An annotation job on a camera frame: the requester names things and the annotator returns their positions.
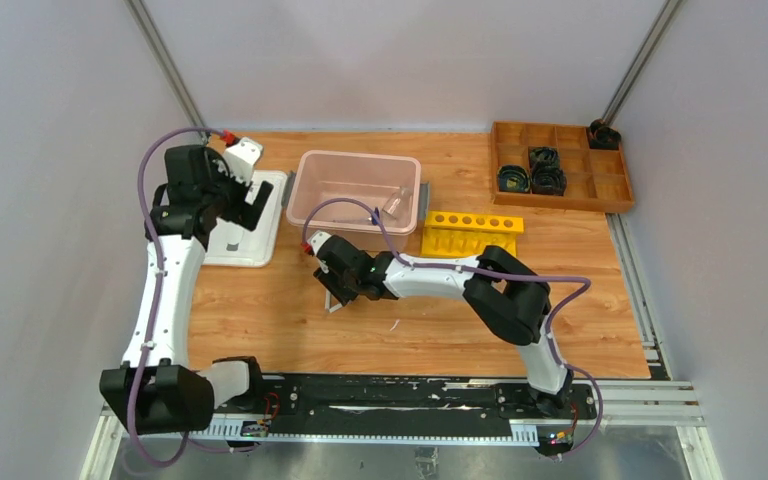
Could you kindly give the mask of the white clay triangle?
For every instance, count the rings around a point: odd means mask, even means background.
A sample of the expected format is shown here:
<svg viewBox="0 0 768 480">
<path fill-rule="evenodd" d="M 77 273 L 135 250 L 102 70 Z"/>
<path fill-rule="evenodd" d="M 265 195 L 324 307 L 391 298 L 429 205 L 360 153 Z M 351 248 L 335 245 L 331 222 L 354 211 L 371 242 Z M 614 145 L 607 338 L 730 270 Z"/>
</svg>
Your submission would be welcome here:
<svg viewBox="0 0 768 480">
<path fill-rule="evenodd" d="M 343 308 L 343 303 L 333 293 L 326 291 L 324 307 L 327 313 L 334 313 Z"/>
</svg>

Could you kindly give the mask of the small glass beaker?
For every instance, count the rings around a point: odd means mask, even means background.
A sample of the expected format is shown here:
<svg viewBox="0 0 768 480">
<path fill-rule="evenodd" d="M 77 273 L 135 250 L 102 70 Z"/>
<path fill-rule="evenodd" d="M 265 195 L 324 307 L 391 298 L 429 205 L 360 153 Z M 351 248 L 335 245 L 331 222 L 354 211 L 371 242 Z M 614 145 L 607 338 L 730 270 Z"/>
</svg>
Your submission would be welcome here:
<svg viewBox="0 0 768 480">
<path fill-rule="evenodd" d="M 389 218 L 399 218 L 404 210 L 410 206 L 412 196 L 412 188 L 400 187 L 386 199 L 380 211 Z"/>
</svg>

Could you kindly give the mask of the pink plastic storage bin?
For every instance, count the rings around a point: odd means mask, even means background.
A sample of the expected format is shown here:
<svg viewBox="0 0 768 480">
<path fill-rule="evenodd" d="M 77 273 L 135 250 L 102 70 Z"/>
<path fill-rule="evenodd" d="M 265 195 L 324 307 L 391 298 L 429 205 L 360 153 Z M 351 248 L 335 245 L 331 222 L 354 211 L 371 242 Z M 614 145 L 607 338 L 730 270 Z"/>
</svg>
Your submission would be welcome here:
<svg viewBox="0 0 768 480">
<path fill-rule="evenodd" d="M 340 218 L 365 217 L 377 210 L 388 233 L 406 236 L 415 230 L 420 208 L 422 166 L 412 157 L 310 150 L 299 161 L 285 215 L 296 227 L 373 233 L 377 226 L 341 225 Z M 411 204 L 396 219 L 380 211 L 400 187 L 413 189 Z"/>
</svg>

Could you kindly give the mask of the yellow test tube rack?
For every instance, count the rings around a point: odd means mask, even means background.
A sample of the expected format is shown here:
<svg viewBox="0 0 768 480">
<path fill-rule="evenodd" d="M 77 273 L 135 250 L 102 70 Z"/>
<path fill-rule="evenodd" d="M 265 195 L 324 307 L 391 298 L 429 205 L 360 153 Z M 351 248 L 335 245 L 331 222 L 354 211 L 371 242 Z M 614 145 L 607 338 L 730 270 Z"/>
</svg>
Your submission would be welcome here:
<svg viewBox="0 0 768 480">
<path fill-rule="evenodd" d="M 518 237 L 524 230 L 521 217 L 429 211 L 422 231 L 421 256 L 460 258 L 498 246 L 516 257 Z"/>
</svg>

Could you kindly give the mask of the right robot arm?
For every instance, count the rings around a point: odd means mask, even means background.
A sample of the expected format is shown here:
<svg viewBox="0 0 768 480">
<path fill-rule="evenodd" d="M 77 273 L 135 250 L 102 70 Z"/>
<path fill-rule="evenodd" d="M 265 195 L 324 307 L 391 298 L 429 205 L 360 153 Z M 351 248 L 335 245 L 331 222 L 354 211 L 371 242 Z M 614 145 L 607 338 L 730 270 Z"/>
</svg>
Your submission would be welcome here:
<svg viewBox="0 0 768 480">
<path fill-rule="evenodd" d="M 503 248 L 488 246 L 478 255 L 448 260 L 389 251 L 370 255 L 341 236 L 318 231 L 303 249 L 319 263 L 315 278 L 343 306 L 358 297 L 466 303 L 494 336 L 516 347 L 527 370 L 527 403 L 549 418 L 569 407 L 573 373 L 545 330 L 550 287 Z"/>
</svg>

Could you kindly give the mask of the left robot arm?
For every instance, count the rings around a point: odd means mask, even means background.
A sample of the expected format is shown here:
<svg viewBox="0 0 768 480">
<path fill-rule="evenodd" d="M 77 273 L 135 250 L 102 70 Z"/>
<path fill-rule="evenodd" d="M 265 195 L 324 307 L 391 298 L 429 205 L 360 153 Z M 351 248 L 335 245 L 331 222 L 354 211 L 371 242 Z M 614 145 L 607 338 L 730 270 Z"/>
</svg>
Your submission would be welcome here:
<svg viewBox="0 0 768 480">
<path fill-rule="evenodd" d="M 208 369 L 190 369 L 187 338 L 197 277 L 211 232 L 220 221 L 254 231 L 273 191 L 257 186 L 262 146 L 228 141 L 223 152 L 182 145 L 164 154 L 166 183 L 144 208 L 147 277 L 133 337 L 119 367 L 102 372 L 100 392 L 135 435 L 206 429 L 227 401 L 243 413 L 258 411 L 266 386 L 255 358 L 229 357 Z"/>
</svg>

